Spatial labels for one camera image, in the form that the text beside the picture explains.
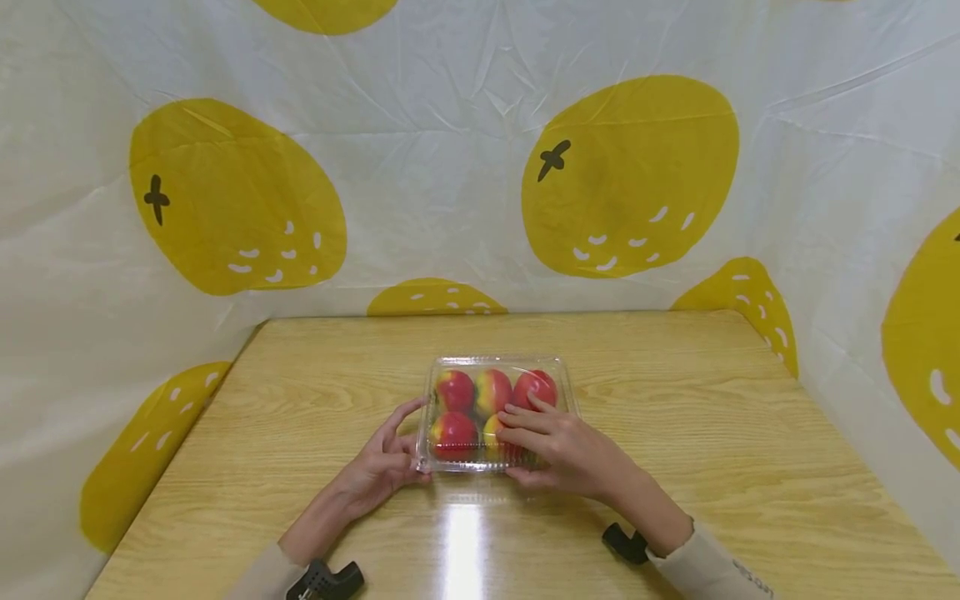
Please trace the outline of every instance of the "wood grain surface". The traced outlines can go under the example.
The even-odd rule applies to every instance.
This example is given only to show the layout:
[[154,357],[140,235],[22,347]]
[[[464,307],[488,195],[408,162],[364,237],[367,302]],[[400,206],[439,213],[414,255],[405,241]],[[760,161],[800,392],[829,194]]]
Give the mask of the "wood grain surface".
[[[221,597],[394,405],[422,392],[433,358],[498,352],[561,355],[584,419],[778,597],[960,598],[733,312],[269,322],[87,597]],[[365,599],[677,597],[650,565],[627,566],[602,545],[615,519],[576,498],[524,497],[502,476],[439,477],[357,523],[330,563],[361,565]]]

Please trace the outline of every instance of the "black wrist mount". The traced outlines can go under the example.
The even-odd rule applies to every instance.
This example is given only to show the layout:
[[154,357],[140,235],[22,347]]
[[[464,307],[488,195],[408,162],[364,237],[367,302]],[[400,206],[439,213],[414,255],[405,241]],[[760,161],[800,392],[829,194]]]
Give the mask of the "black wrist mount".
[[647,557],[647,540],[637,532],[634,532],[632,538],[628,538],[620,523],[614,523],[603,532],[603,542],[630,564],[644,564],[650,560]]
[[321,560],[315,560],[306,573],[287,591],[286,600],[347,600],[364,585],[357,563],[334,573]]

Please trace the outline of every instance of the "white backdrop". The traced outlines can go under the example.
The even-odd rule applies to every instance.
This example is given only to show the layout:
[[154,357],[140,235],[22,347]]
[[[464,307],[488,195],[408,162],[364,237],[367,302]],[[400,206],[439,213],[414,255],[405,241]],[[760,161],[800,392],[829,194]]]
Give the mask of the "white backdrop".
[[0,595],[82,597],[265,319],[675,302],[744,311],[960,572],[958,41],[953,0],[0,0]]

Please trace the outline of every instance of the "plastic container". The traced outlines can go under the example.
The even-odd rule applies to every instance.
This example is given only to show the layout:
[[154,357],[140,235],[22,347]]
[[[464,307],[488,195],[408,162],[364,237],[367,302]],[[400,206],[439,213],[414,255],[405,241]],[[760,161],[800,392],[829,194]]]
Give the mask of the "plastic container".
[[417,468],[431,472],[498,472],[534,466],[531,452],[502,444],[496,418],[506,403],[524,406],[526,392],[556,398],[558,410],[580,415],[566,366],[558,356],[443,356],[426,378],[428,398],[420,417]]

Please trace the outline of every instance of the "yellow fruit print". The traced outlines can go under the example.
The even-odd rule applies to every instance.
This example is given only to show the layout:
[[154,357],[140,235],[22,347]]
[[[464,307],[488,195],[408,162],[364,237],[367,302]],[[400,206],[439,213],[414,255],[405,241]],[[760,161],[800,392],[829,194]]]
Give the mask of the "yellow fruit print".
[[763,336],[794,377],[797,342],[783,296],[760,261],[749,256],[731,260],[680,296],[670,310],[720,310],[732,308],[742,314]]
[[342,36],[372,25],[396,0],[253,0],[278,21],[301,31]]
[[727,199],[739,132],[727,99],[676,75],[591,94],[544,129],[523,174],[537,258],[578,277],[623,277],[680,259]]
[[209,98],[148,115],[130,146],[133,198],[173,266],[213,296],[331,278],[347,224],[326,173],[297,142]]
[[380,292],[370,317],[396,315],[501,315],[507,309],[480,290],[449,279],[409,279]]
[[960,469],[960,209],[914,255],[881,326],[883,362],[900,401]]
[[120,543],[229,367],[184,371],[140,405],[81,491],[80,526],[94,547],[110,553]]

